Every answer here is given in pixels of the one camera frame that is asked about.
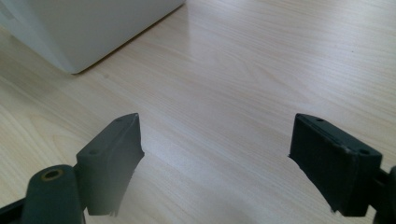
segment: white box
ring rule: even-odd
[[[0,24],[50,63],[75,74],[185,0],[0,0]]]

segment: wooden surface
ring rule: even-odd
[[[396,165],[396,3],[188,0],[84,73],[0,30],[0,206],[140,114],[146,157],[120,214],[88,223],[371,223],[332,214],[288,158],[294,115]]]

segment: wooden table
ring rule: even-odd
[[[396,164],[396,3],[188,0],[80,75],[0,30],[0,206],[140,114],[120,214],[88,223],[371,223],[332,214],[288,158],[296,113]]]

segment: white container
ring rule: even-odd
[[[0,24],[50,63],[75,74],[185,0],[0,0]]]

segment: light wood tabletop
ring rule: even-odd
[[[65,74],[0,29],[0,206],[139,113],[145,158],[117,217],[88,223],[372,223],[330,206],[288,158],[296,113],[396,165],[396,2],[188,0]]]

